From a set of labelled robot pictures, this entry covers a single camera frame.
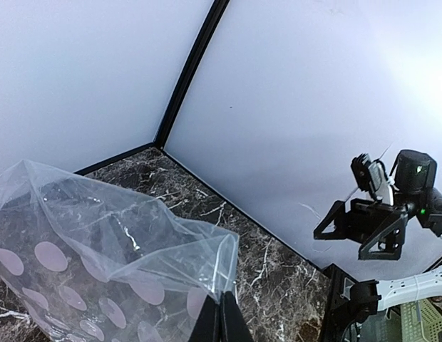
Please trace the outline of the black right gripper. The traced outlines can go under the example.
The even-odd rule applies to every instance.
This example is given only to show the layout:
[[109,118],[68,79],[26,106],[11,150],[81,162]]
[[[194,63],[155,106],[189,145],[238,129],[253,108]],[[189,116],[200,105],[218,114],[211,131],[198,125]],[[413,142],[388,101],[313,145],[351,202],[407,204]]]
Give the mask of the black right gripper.
[[408,223],[406,205],[373,203],[353,199],[351,209],[337,200],[313,231],[315,240],[350,239],[361,244],[359,260],[398,261]]

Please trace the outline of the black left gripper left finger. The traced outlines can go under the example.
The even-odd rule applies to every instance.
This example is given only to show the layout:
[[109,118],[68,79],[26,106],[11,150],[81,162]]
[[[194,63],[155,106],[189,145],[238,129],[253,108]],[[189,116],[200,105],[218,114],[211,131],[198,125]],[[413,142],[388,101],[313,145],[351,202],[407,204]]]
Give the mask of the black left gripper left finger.
[[207,296],[188,341],[220,342],[220,327],[220,305]]

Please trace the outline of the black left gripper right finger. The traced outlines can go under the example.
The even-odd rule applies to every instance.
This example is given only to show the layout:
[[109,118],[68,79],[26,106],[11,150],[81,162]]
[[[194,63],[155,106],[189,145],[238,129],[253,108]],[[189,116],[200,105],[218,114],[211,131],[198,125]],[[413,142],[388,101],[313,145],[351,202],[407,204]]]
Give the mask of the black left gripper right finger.
[[231,291],[220,300],[220,330],[222,342],[253,342],[250,330]]

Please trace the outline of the clear zip top bag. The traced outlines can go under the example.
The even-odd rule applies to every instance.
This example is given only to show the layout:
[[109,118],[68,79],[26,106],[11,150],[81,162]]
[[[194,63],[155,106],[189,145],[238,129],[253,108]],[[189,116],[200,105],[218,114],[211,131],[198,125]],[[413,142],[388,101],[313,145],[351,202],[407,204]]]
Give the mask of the clear zip top bag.
[[0,175],[0,277],[54,341],[188,341],[235,287],[239,237],[24,160]]

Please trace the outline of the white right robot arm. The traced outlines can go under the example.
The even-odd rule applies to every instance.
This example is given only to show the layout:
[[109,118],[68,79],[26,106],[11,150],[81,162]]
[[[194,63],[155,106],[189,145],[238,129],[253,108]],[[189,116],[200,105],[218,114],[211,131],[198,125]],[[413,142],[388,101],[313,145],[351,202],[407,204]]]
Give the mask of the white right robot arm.
[[[351,170],[369,196],[336,201],[314,229],[315,239],[356,242],[363,261],[398,260],[411,219],[442,239],[442,194],[430,155],[402,150],[387,170],[362,154]],[[442,341],[442,265],[392,280],[355,281],[336,266],[329,273],[321,341]]]

